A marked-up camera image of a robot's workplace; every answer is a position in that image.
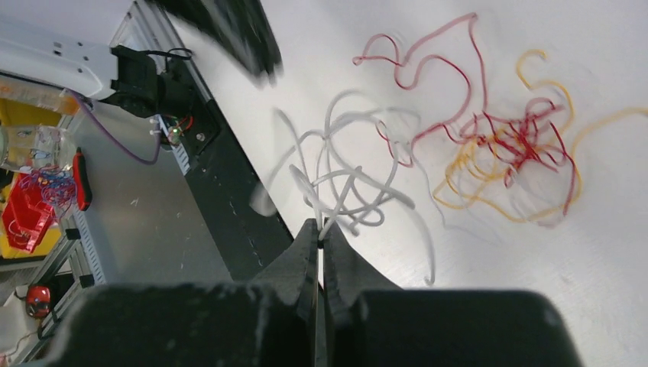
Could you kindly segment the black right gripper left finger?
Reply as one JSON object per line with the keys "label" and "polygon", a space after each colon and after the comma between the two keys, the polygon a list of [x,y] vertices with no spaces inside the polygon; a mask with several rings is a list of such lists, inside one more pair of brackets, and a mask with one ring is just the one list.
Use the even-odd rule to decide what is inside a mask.
{"label": "black right gripper left finger", "polygon": [[252,366],[314,366],[318,227],[304,222],[293,243],[254,279],[261,290]]}

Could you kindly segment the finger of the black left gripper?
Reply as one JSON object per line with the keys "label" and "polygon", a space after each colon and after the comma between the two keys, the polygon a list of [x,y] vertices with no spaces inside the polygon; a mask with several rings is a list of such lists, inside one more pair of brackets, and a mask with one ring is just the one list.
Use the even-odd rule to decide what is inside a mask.
{"label": "finger of the black left gripper", "polygon": [[275,84],[280,48],[258,0],[152,0],[161,11],[217,43],[256,83]]}

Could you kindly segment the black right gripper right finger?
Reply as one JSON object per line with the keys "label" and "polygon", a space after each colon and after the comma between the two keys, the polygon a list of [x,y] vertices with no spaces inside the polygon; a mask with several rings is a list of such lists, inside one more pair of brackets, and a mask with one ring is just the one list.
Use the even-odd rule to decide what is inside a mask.
{"label": "black right gripper right finger", "polygon": [[322,240],[322,250],[327,362],[356,366],[367,349],[362,294],[399,287],[359,255],[335,223]]}

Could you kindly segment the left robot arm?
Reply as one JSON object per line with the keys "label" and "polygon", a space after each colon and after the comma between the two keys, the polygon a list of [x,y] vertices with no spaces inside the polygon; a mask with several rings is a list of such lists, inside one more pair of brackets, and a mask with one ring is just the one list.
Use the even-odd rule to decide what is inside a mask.
{"label": "left robot arm", "polygon": [[[154,1],[215,41],[259,80],[281,66],[280,48],[259,1]],[[165,71],[155,50],[133,50],[55,34],[13,16],[1,16],[1,70],[68,89],[140,118],[185,116],[194,88]]]}

